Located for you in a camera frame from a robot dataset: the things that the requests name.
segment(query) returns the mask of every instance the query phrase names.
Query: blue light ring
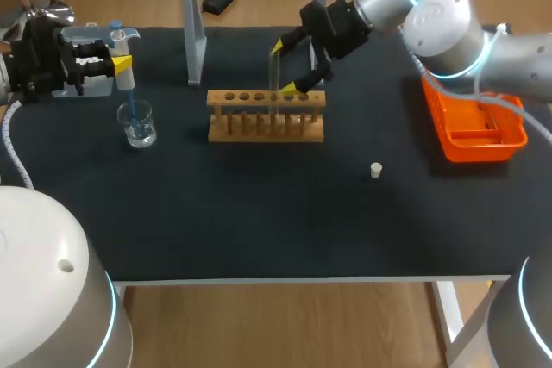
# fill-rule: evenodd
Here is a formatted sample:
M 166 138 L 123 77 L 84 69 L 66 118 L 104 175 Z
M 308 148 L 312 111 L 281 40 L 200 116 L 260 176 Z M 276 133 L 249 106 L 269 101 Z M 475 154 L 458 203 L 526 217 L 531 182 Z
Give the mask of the blue light ring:
M 113 325 L 115 324 L 115 310 L 116 310 L 116 302 L 115 302 L 115 288 L 113 287 L 113 282 L 111 282 L 110 275 L 105 272 L 105 277 L 107 277 L 107 281 L 109 282 L 110 288 L 111 288 L 111 318 L 110 318 L 110 324 L 107 328 L 107 332 L 105 333 L 105 338 L 103 338 L 102 345 L 98 348 L 96 355 L 94 355 L 94 358 L 92 358 L 92 361 L 86 366 L 86 368 L 92 368 L 96 362 L 100 359 L 100 356 L 102 355 L 102 352 L 104 351 L 105 347 L 107 346 L 108 341 L 110 340 L 111 332 L 113 331 Z
M 541 347 L 544 353 L 552 359 L 552 351 L 550 351 L 550 348 L 544 343 L 543 338 L 541 338 L 541 335 L 537 332 L 535 325 L 533 325 L 533 322 L 531 318 L 529 317 L 529 312 L 527 312 L 527 307 L 525 306 L 525 298 L 524 298 L 524 274 L 525 274 L 525 266 L 527 266 L 527 262 L 529 261 L 529 258 L 527 258 L 524 261 L 524 265 L 521 267 L 521 271 L 519 272 L 519 281 L 517 282 L 517 294 L 519 295 L 519 305 L 521 306 L 521 313 L 524 315 L 525 323 L 527 323 L 527 327 L 529 328 L 531 334 L 533 335 L 533 338 L 535 338 L 536 343 Z

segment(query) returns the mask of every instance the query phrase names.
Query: wooden floor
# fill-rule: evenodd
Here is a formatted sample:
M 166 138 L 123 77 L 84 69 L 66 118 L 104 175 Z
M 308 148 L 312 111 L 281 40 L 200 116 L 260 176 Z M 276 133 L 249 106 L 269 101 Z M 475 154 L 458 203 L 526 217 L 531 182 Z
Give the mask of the wooden floor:
M 180 27 L 179 0 L 64 0 L 78 24 Z M 299 23 L 309 0 L 237 0 L 207 25 Z M 552 28 L 551 0 L 474 0 L 483 22 Z M 16 0 L 0 0 L 0 10 Z M 456 285 L 467 318 L 482 283 Z M 128 290 L 133 368 L 443 367 L 425 284 L 288 284 Z

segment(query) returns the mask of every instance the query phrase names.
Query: orange basket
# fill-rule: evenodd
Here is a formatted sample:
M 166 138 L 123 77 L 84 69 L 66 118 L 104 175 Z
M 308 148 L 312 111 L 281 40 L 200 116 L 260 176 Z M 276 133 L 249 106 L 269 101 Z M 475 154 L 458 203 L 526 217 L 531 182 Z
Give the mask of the orange basket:
M 506 161 L 527 144 L 521 116 L 498 105 L 446 97 L 424 78 L 422 84 L 442 150 L 450 161 Z M 523 108 L 518 98 L 503 99 Z

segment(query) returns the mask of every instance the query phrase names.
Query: black table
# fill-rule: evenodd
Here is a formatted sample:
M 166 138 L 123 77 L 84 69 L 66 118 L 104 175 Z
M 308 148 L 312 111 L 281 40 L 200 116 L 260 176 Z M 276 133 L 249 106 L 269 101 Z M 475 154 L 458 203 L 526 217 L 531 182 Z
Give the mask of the black table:
M 335 64 L 323 144 L 208 143 L 206 90 L 265 89 L 285 30 L 208 30 L 193 88 L 182 29 L 142 29 L 136 95 L 159 134 L 143 151 L 116 123 L 118 92 L 16 113 L 13 144 L 35 188 L 72 211 L 115 280 L 507 275 L 543 240 L 552 151 L 528 128 L 508 163 L 450 164 L 396 35 Z M 286 58 L 283 82 L 306 60 Z M 551 126 L 546 106 L 526 108 Z M 22 185 L 4 152 L 0 171 Z

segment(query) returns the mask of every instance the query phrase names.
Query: wooden test tube rack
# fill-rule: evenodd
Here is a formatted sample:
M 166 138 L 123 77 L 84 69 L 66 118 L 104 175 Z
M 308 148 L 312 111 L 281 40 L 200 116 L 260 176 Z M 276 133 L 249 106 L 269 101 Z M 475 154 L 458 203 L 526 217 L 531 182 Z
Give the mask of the wooden test tube rack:
M 323 91 L 280 96 L 268 90 L 209 90 L 212 142 L 322 142 Z

